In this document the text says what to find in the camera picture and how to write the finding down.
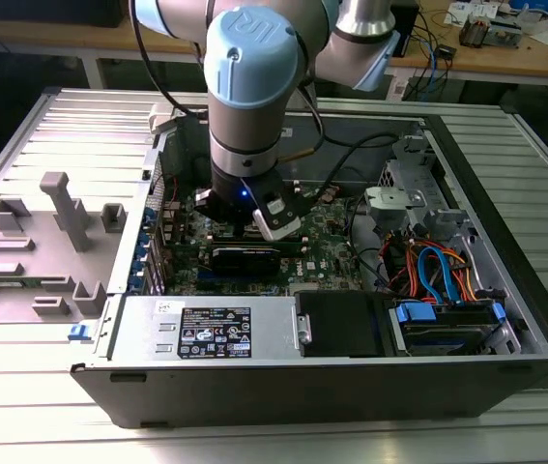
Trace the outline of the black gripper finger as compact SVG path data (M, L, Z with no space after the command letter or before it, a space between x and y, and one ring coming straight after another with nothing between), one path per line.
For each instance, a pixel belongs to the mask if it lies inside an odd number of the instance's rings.
M198 189L194 209L216 223L229 226L236 238L245 233L245 205L241 201L227 201L211 188Z
M312 196L305 195L302 186L295 180L282 180L281 201L283 218L302 218L312 209Z

